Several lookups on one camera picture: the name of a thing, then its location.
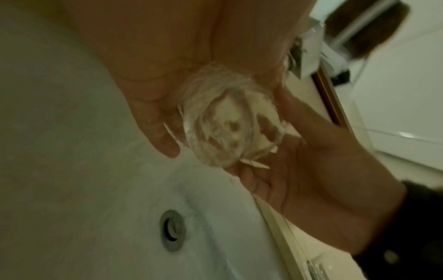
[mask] sink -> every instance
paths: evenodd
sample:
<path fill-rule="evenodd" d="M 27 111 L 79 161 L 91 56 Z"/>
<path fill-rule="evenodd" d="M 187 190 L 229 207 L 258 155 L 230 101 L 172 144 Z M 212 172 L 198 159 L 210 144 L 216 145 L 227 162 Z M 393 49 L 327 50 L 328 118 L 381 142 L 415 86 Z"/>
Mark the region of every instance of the sink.
<path fill-rule="evenodd" d="M 0 42 L 0 279 L 289 279 L 239 181 L 158 154 L 79 39 L 3 3 Z"/>

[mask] hand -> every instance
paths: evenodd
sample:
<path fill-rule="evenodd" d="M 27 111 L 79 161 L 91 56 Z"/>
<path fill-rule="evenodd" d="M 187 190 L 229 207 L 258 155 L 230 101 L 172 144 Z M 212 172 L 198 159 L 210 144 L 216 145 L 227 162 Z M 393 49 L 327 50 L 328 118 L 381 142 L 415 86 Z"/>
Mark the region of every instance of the hand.
<path fill-rule="evenodd" d="M 215 61 L 273 89 L 315 0 L 64 0 L 152 145 L 176 157 L 184 139 L 174 91 Z"/>
<path fill-rule="evenodd" d="M 354 255 L 363 252 L 390 223 L 405 186 L 348 131 L 285 90 L 277 101 L 301 137 L 286 135 L 276 154 L 258 161 L 269 169 L 237 163 L 227 171 L 311 236 Z M 261 124 L 273 137 L 275 128 Z"/>

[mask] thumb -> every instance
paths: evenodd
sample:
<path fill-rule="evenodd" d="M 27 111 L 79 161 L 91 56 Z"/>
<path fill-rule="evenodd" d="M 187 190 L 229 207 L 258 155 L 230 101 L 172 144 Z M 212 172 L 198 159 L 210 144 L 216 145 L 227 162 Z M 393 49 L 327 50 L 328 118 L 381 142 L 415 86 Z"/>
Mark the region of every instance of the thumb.
<path fill-rule="evenodd" d="M 315 112 L 286 88 L 277 90 L 276 105 L 279 114 L 308 142 L 310 145 L 332 147 L 341 142 L 345 130 Z"/>

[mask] dark sleeve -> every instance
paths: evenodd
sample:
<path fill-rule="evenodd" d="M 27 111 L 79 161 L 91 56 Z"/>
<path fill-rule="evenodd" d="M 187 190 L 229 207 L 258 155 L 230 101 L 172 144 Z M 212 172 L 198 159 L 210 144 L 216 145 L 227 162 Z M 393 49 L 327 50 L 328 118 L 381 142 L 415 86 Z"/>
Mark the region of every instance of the dark sleeve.
<path fill-rule="evenodd" d="M 393 222 L 354 260 L 369 280 L 443 279 L 443 195 L 404 184 L 408 194 Z"/>

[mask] sink drain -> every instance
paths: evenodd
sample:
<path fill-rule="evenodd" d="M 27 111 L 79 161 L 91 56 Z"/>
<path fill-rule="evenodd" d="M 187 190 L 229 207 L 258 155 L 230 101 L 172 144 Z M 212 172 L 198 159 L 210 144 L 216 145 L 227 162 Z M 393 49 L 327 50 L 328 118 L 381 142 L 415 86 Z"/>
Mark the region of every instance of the sink drain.
<path fill-rule="evenodd" d="M 180 250 L 186 236 L 183 217 L 174 210 L 166 211 L 160 219 L 160 238 L 163 246 L 170 252 Z"/>

